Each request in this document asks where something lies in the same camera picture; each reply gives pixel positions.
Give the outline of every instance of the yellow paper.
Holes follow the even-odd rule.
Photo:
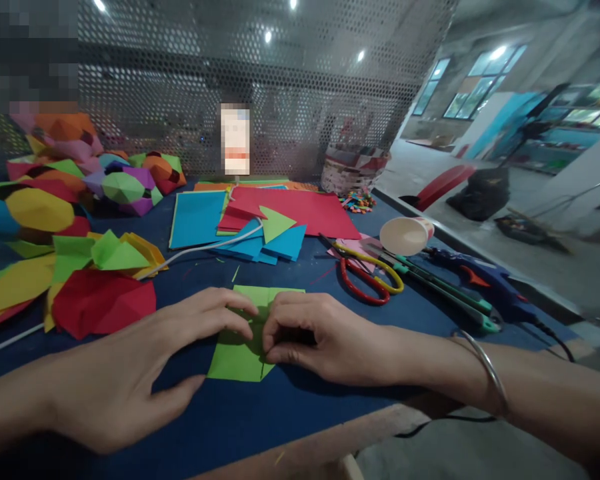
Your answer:
[[[138,250],[138,252],[140,252],[140,254],[142,254],[142,256],[146,258],[149,262],[148,267],[134,272],[132,276],[135,279],[146,275],[158,265],[162,265],[165,262],[165,258],[164,256],[162,256],[162,252],[160,252],[160,249],[158,247],[156,247],[151,242],[148,242],[144,238],[140,237],[139,235],[136,235],[135,233],[125,233],[122,237],[120,237],[120,241],[126,241],[127,243],[130,243],[131,246]],[[160,269],[160,271],[168,269],[169,267],[165,265],[164,268]],[[151,275],[151,277],[154,277],[157,274],[158,272],[155,272],[153,275]]]
[[[58,232],[73,223],[71,204],[44,190],[17,190],[5,202],[13,219],[23,227]]]
[[[55,254],[14,263],[0,277],[0,310],[26,302],[44,293],[51,284]]]
[[[64,282],[54,283],[49,287],[47,292],[47,299],[45,301],[45,333],[50,332],[55,328],[55,322],[53,315],[51,314],[51,308],[53,306],[53,300],[55,296],[60,292],[60,289],[65,286]]]

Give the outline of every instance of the table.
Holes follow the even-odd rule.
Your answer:
[[[93,230],[104,232],[111,228],[118,236],[133,231],[167,252],[174,203],[172,194],[144,218],[116,215],[94,219]],[[379,201],[371,214],[353,215],[353,221],[360,232],[377,235],[382,224],[400,215],[401,212]],[[444,247],[444,244],[432,239],[431,246]],[[439,304],[436,297],[417,285],[409,284],[404,293],[392,297],[382,307],[360,303],[338,282],[336,261],[325,250],[318,239],[306,238],[298,262],[280,261],[276,266],[204,252],[184,256],[154,279],[158,308],[208,286],[232,288],[232,278],[239,266],[235,284],[327,292],[378,324],[440,336],[448,336],[458,325],[466,325],[462,314]],[[0,243],[0,267],[14,259],[8,247]],[[414,257],[413,261],[447,280],[459,282],[456,275],[429,264],[423,257]],[[0,326],[0,342],[36,325],[41,318],[42,302],[37,301],[22,316]],[[556,320],[542,312],[540,318],[562,340],[576,339],[571,330]],[[553,344],[533,327],[517,325],[506,325],[502,333],[488,340],[532,350]],[[0,351],[0,375],[76,344],[65,333],[33,334]],[[210,338],[178,352],[156,381],[155,390],[206,373],[214,348],[215,338]],[[13,475],[35,470],[52,476],[99,479],[180,479],[204,472],[206,477],[214,478],[246,474],[257,478],[280,477],[308,463],[332,460],[346,451],[426,421],[427,416],[419,412],[422,404],[439,406],[431,401],[431,395],[414,387],[344,387],[326,383],[299,367],[278,366],[261,383],[206,380],[178,420],[114,455],[98,457],[66,439],[44,434],[24,441],[0,457],[0,469]]]

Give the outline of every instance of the silver bangle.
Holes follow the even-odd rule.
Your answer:
[[[498,376],[498,373],[495,371],[495,368],[493,367],[493,364],[491,363],[489,356],[486,354],[486,352],[480,346],[480,344],[478,342],[476,342],[476,340],[474,340],[474,338],[472,336],[470,336],[470,334],[468,334],[464,330],[458,329],[458,331],[464,336],[464,338],[467,339],[467,341],[471,344],[471,346],[473,347],[475,352],[478,354],[478,358],[480,358],[480,361],[485,366],[487,373],[489,374],[489,376],[491,377],[491,380],[493,381],[495,389],[498,391],[498,396],[500,396],[501,412],[500,412],[500,415],[497,415],[497,416],[500,416],[500,417],[506,416],[506,414],[509,413],[509,399],[507,398],[507,392],[505,391],[505,386],[500,381],[500,377]]]

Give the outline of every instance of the window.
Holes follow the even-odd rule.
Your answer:
[[[464,90],[466,85],[469,87],[466,91],[456,93],[444,117],[473,120],[498,90],[526,48],[526,45],[499,47],[493,51],[482,52],[473,64],[461,90]]]
[[[413,110],[414,115],[422,115],[425,111],[425,108],[427,108],[429,100],[431,100],[431,96],[433,95],[435,88],[438,86],[438,81],[442,78],[442,75],[447,69],[449,60],[450,59],[438,60],[438,63],[435,64],[435,68],[429,76],[429,81],[422,90],[422,95],[420,95],[420,99]]]

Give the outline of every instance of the wicker basket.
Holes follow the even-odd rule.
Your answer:
[[[390,159],[389,152],[374,147],[328,147],[320,183],[338,195],[370,191]]]

